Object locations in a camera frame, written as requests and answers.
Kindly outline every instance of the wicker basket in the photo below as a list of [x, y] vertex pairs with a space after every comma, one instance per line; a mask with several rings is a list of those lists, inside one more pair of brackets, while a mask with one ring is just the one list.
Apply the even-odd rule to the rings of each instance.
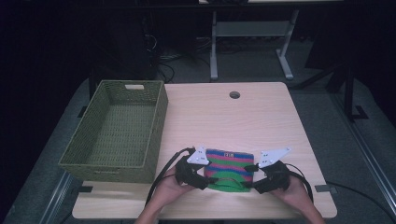
[[167, 105], [161, 81], [102, 81], [59, 165], [82, 180], [151, 183]]

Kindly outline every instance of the metal stand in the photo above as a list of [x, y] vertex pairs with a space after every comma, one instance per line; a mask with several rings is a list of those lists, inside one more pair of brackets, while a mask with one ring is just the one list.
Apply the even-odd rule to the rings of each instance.
[[217, 21], [217, 14], [214, 11], [212, 21], [212, 50], [210, 52], [210, 78], [212, 80], [219, 78], [218, 61], [216, 58], [217, 36], [284, 36], [285, 43], [281, 49], [276, 50], [276, 55], [286, 79], [293, 79], [293, 74], [286, 60], [286, 51], [288, 50], [298, 13], [299, 10], [294, 10], [289, 21]]

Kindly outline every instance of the dark background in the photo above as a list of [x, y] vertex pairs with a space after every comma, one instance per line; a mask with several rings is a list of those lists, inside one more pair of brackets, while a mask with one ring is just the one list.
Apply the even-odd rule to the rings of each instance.
[[[395, 6], [348, 3], [326, 9], [305, 7], [293, 38], [316, 41], [307, 67], [348, 64], [396, 125]], [[224, 12], [220, 16], [249, 20], [262, 15]], [[282, 14], [267, 10], [265, 15]], [[162, 45], [193, 53], [194, 38], [210, 36], [210, 22], [207, 11], [130, 13], [81, 10], [69, 1], [1, 1], [0, 219], [83, 80], [92, 76], [153, 79], [160, 52], [146, 51], [142, 32], [156, 35]]]

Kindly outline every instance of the wooden table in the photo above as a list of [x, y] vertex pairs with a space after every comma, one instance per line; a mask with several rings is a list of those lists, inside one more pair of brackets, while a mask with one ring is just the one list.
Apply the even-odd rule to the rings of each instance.
[[[283, 162], [299, 167], [314, 191], [315, 206], [324, 217], [335, 217], [330, 192], [305, 134], [289, 91], [283, 83], [208, 83], [165, 85], [169, 98], [157, 174], [185, 147], [203, 145], [249, 152], [258, 161], [262, 150], [290, 147]], [[230, 97], [238, 91], [240, 98]], [[255, 173], [255, 180], [263, 172]], [[75, 218], [137, 218], [149, 192], [148, 184], [85, 181], [92, 192], [78, 195]], [[196, 189], [166, 206], [161, 219], [267, 219], [300, 215], [269, 193], [228, 193]]]

